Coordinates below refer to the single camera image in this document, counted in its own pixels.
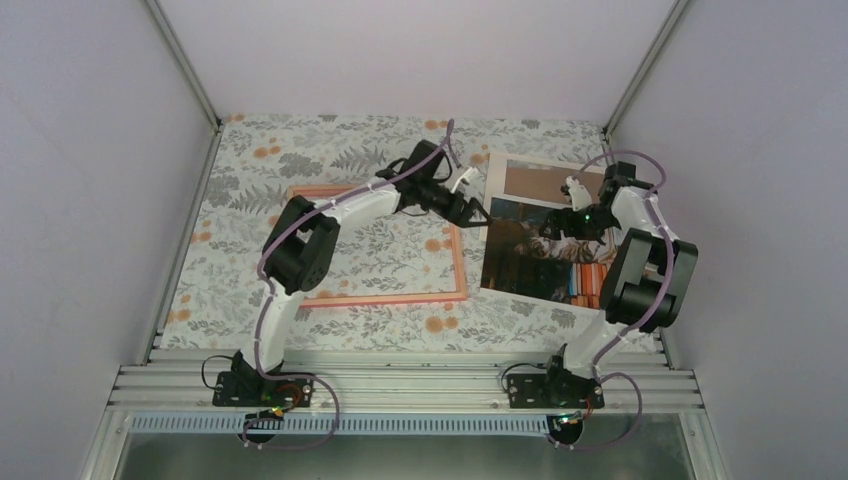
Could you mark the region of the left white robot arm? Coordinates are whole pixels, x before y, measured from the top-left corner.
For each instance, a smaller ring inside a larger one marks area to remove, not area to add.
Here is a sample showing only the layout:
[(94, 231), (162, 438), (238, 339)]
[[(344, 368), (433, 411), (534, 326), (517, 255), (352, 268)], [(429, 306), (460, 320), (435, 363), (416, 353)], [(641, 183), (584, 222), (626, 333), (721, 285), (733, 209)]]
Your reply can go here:
[(255, 405), (278, 391), (275, 368), (285, 355), (288, 324), (307, 292), (329, 272), (340, 234), (408, 207), (434, 213), (458, 228), (488, 226), (492, 220), (465, 187), (478, 176), (462, 167), (448, 139), (420, 141), (406, 158), (394, 161), (362, 185), (320, 202), (303, 196), (287, 201), (262, 248), (257, 275), (267, 293), (250, 342), (234, 356), (238, 390)]

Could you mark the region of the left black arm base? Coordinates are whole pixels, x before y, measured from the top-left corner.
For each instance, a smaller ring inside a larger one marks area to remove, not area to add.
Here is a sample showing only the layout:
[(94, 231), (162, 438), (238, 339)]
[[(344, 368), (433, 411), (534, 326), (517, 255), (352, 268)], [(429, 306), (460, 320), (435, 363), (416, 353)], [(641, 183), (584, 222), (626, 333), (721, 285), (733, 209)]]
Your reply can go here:
[(245, 416), (244, 424), (263, 419), (250, 430), (269, 431), (272, 420), (282, 420), (287, 412), (310, 406), (314, 381), (287, 379), (269, 382), (259, 378), (258, 384), (248, 385), (238, 380), (234, 372), (221, 372), (211, 388), (214, 406), (253, 409), (253, 413)]

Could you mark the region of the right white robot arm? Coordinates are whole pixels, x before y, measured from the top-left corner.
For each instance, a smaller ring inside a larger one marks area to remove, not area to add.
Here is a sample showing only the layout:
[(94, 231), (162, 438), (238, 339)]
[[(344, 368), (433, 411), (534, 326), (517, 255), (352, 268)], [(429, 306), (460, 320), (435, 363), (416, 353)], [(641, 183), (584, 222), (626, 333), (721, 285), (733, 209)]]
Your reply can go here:
[(565, 407), (578, 397), (578, 378), (598, 382), (604, 359), (625, 342), (669, 327), (679, 316), (699, 250), (665, 220), (659, 188), (638, 179), (627, 162), (606, 168), (596, 195), (572, 175), (562, 188), (570, 207), (548, 214), (543, 223), (541, 234), (556, 240), (599, 242), (612, 229), (623, 235), (600, 288), (598, 314), (561, 348), (559, 369), (541, 382), (552, 406)]

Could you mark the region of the pink wooden picture frame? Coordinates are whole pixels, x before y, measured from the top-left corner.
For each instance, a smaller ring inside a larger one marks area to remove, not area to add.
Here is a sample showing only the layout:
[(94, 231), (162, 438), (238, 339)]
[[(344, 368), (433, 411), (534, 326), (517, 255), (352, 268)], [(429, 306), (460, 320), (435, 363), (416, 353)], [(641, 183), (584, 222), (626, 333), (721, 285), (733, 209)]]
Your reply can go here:
[(437, 215), (397, 213), (341, 227), (327, 275), (304, 308), (468, 298), (461, 230)]

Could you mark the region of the cat and books photo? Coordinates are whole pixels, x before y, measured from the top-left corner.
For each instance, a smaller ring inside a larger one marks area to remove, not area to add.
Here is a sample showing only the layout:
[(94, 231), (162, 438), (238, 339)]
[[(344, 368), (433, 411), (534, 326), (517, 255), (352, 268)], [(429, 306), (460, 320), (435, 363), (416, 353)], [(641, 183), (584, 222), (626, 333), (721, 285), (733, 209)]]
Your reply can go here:
[(604, 232), (601, 241), (542, 236), (543, 220), (559, 208), (558, 204), (509, 195), (492, 198), (493, 223), (486, 232), (482, 289), (576, 307), (600, 307), (601, 287), (623, 234), (613, 228)]

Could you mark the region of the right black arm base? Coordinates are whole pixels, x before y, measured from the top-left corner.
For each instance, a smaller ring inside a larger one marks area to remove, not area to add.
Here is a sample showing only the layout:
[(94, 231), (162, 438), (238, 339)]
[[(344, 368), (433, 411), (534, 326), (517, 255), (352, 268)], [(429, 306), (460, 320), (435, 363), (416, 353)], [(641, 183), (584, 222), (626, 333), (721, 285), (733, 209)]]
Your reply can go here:
[(556, 410), (546, 416), (547, 436), (556, 446), (575, 447), (586, 420), (606, 406), (596, 380), (566, 370), (507, 373), (501, 383), (512, 409)]

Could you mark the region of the brown cardboard backing board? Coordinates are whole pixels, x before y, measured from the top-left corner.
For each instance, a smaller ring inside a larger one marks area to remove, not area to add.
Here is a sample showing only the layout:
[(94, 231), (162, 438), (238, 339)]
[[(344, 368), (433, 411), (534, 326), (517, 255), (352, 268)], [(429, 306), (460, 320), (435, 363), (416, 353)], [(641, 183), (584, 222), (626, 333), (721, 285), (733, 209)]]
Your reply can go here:
[(493, 152), (489, 156), (484, 205), (506, 198), (544, 206), (570, 206), (566, 179), (576, 176), (580, 164), (525, 155)]

